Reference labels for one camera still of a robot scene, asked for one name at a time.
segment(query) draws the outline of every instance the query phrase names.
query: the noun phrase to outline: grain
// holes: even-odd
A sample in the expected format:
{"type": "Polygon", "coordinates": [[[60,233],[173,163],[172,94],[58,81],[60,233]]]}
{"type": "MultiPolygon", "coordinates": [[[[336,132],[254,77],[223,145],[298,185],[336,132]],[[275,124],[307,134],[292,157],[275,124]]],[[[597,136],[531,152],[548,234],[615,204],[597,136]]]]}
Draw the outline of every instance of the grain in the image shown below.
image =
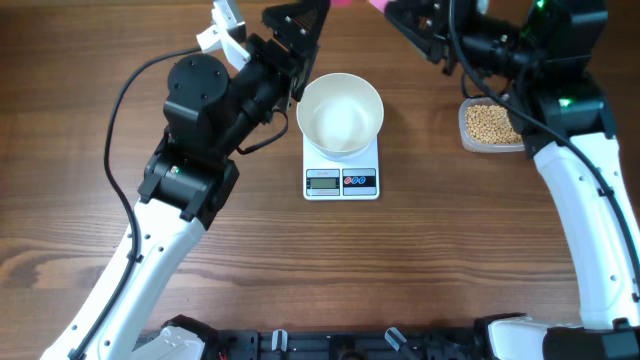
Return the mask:
{"type": "Polygon", "coordinates": [[[507,110],[497,105],[474,105],[467,108],[469,136],[482,144],[521,144],[522,137],[511,126],[507,110]]]}

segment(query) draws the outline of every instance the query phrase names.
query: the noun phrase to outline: container of beans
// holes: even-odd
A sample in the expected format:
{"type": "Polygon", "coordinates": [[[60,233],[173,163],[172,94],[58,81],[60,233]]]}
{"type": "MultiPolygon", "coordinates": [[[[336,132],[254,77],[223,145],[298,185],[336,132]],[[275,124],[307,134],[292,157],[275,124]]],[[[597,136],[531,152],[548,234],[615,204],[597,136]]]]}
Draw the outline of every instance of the container of beans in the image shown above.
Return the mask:
{"type": "Polygon", "coordinates": [[[507,110],[490,98],[467,99],[458,117],[465,149],[481,153],[524,151],[522,137],[513,131],[507,110]]]}

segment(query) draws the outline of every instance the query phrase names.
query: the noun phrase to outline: robotic arm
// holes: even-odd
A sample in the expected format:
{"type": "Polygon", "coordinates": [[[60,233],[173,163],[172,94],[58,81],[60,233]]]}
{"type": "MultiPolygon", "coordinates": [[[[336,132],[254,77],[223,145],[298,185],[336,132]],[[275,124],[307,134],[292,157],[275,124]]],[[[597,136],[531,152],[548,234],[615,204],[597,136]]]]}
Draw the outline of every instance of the robotic arm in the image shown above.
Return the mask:
{"type": "MultiPolygon", "coordinates": [[[[224,65],[207,55],[187,56],[171,70],[164,106],[168,127],[146,166],[134,210],[141,250],[132,254],[136,229],[129,228],[85,305],[42,359],[220,358],[223,334],[184,317],[168,322],[155,340],[131,351],[169,278],[233,189],[239,171],[229,155],[274,141],[239,149],[256,126],[271,122],[274,112],[288,110],[291,98],[302,98],[328,9],[328,1],[266,9],[263,22],[274,30],[279,45],[255,34],[247,38],[233,1],[214,2],[215,24],[198,35],[198,42],[205,53],[224,50],[240,72],[231,79],[224,65]],[[246,49],[239,43],[246,43],[246,49]],[[132,259],[135,265],[122,293],[97,332],[87,336],[132,259]],[[86,346],[79,347],[85,338],[86,346]]],[[[606,23],[604,0],[537,1],[522,28],[487,17],[483,9],[486,2],[475,0],[411,0],[389,3],[385,15],[428,60],[444,60],[445,74],[451,75],[460,61],[472,79],[478,71],[512,80],[505,105],[558,207],[578,276],[584,328],[551,328],[515,315],[488,318],[470,332],[468,358],[637,354],[638,226],[622,181],[613,116],[585,70],[606,23]]],[[[265,346],[281,359],[291,347],[286,332],[256,336],[260,344],[272,341],[265,346]]],[[[427,351],[432,337],[420,336],[426,344],[422,358],[435,358],[437,352],[427,351]]],[[[419,359],[407,347],[414,341],[407,337],[392,328],[379,340],[406,358],[419,359]]],[[[252,336],[247,346],[255,346],[253,341],[252,336]]],[[[442,340],[438,348],[445,345],[456,351],[466,346],[442,340]]],[[[257,348],[256,359],[262,349],[257,348]]]]}

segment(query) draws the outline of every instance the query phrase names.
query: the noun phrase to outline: wooden table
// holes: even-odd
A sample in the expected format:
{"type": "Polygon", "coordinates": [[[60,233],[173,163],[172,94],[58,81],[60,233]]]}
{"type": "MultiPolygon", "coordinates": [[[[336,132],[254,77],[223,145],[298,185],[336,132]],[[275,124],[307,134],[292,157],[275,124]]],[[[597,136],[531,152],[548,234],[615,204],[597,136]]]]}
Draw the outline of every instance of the wooden table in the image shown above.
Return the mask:
{"type": "MultiPolygon", "coordinates": [[[[102,170],[108,115],[144,60],[194,45],[210,3],[4,0],[0,8],[0,358],[33,359],[71,321],[126,227],[102,170]]],[[[240,1],[250,31],[260,1],[240,1]]],[[[529,1],[494,1],[524,19],[529,1]]],[[[617,115],[625,179],[640,200],[640,38],[634,1],[610,1],[591,69],[617,115]]],[[[372,7],[332,10],[313,77],[348,72],[380,92],[382,196],[304,200],[295,124],[251,156],[202,243],[171,279],[148,328],[177,314],[217,328],[384,329],[465,325],[523,311],[578,319],[559,218],[533,162],[460,142],[459,70],[424,61],[372,7]]],[[[115,175],[130,201],[165,119],[171,62],[145,72],[120,111],[115,175]]],[[[278,126],[260,127],[250,141],[278,126]]]]}

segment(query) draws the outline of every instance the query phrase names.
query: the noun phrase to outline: white scale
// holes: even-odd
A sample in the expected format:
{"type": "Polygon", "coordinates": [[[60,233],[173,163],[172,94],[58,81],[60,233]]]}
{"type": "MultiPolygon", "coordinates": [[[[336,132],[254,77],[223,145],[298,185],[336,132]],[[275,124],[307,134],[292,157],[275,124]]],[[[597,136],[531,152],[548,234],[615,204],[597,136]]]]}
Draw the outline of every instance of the white scale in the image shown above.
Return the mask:
{"type": "Polygon", "coordinates": [[[307,200],[375,200],[380,196],[378,138],[340,158],[321,153],[303,136],[303,194],[307,200]]]}

